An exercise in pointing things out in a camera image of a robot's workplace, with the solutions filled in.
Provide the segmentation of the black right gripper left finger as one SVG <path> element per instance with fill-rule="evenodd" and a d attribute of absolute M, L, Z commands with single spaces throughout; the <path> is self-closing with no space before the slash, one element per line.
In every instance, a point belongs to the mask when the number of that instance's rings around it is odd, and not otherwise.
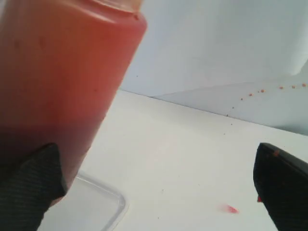
<path fill-rule="evenodd" d="M 67 193 L 58 146 L 49 143 L 0 167 L 0 229 L 36 231 L 53 201 Z"/>

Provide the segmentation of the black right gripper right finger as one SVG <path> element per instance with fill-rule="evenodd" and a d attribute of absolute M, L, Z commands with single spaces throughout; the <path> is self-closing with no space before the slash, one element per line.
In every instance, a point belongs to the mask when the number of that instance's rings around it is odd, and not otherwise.
<path fill-rule="evenodd" d="M 279 231 L 308 229 L 308 164 L 269 143 L 260 143 L 253 169 L 258 202 Z"/>

